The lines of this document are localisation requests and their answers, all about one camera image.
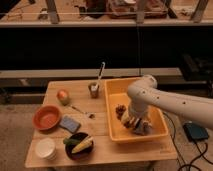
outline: apple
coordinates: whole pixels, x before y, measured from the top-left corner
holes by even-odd
[[[56,96],[62,105],[66,106],[70,103],[69,92],[67,90],[59,90]]]

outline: floor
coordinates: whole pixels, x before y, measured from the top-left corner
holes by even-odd
[[[45,171],[47,169],[27,169],[24,167],[25,157],[30,145],[33,134],[32,116],[34,112],[41,106],[41,104],[1,104],[0,105],[0,170],[1,171]],[[175,115],[168,114],[173,120],[176,127],[175,144],[180,151],[186,163],[189,163],[195,156],[199,155],[196,146],[188,142],[181,124],[185,122]],[[165,116],[170,133],[173,136],[173,125]],[[213,131],[208,130],[210,138],[206,141],[209,149],[205,156],[213,161]],[[200,142],[200,147],[204,147],[204,143]],[[202,158],[194,163],[203,171],[213,170],[213,165],[208,164]],[[178,170],[179,164],[177,160],[166,160],[158,162],[154,171],[175,171]],[[141,171],[141,163],[134,164],[116,164],[116,165],[98,165],[98,166],[80,166],[73,168],[57,168],[60,171]]]

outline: black cable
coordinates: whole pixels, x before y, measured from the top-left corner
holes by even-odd
[[[175,139],[175,136],[176,136],[176,127],[175,127],[175,124],[172,120],[172,118],[170,116],[168,116],[166,113],[163,112],[163,114],[167,117],[167,119],[169,119],[169,121],[172,123],[172,127],[173,127],[173,136],[171,135],[172,139],[174,140]]]
[[[199,158],[201,158],[207,151],[208,151],[208,144],[205,143],[205,149],[203,152],[201,152],[198,156],[196,156],[194,159],[191,160],[191,162],[189,163],[189,171],[191,169],[191,166],[193,165],[193,163],[198,160]]]
[[[174,124],[172,118],[169,115],[167,115],[165,112],[163,112],[163,114],[164,114],[164,116],[167,117],[167,119],[170,121],[170,123],[172,123],[172,127],[173,127],[173,136],[171,134],[172,142],[173,142],[173,144],[175,146],[176,151],[178,152],[178,156],[181,158],[183,163],[186,164],[185,160],[183,159],[183,156],[181,155],[181,153],[180,153],[180,151],[179,151],[179,149],[178,149],[178,147],[177,147],[177,145],[175,143],[175,138],[176,138],[176,127],[175,127],[175,124]],[[179,158],[177,158],[177,162],[178,162],[179,167],[181,167],[181,162],[180,162]]]
[[[197,147],[198,151],[199,151],[199,152],[200,152],[200,154],[201,154],[201,153],[202,153],[202,151],[201,151],[200,147],[198,146],[198,144],[197,144],[197,143],[195,143],[195,145],[196,145],[196,147]],[[206,162],[208,162],[209,164],[213,165],[213,162],[212,162],[212,161],[210,161],[209,159],[207,159],[204,155],[202,155],[202,158],[203,158]]]
[[[185,167],[193,167],[193,168],[195,168],[195,169],[197,169],[197,170],[199,170],[199,171],[202,171],[199,167],[197,167],[197,166],[195,166],[195,165],[192,165],[192,164],[184,164],[184,165],[182,165],[179,169],[178,169],[178,171],[181,171],[183,168],[185,168]]]

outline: white bowl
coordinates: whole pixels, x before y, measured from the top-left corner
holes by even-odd
[[[39,158],[53,160],[56,156],[56,146],[52,138],[40,140],[35,147],[35,153]]]

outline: small cup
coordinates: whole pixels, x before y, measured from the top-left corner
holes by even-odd
[[[45,160],[53,160],[56,157],[56,146],[52,138],[40,140],[35,147],[36,155]]]
[[[88,85],[89,91],[90,91],[90,96],[91,98],[98,98],[99,95],[99,85],[96,89],[94,89],[96,82],[92,82]]]

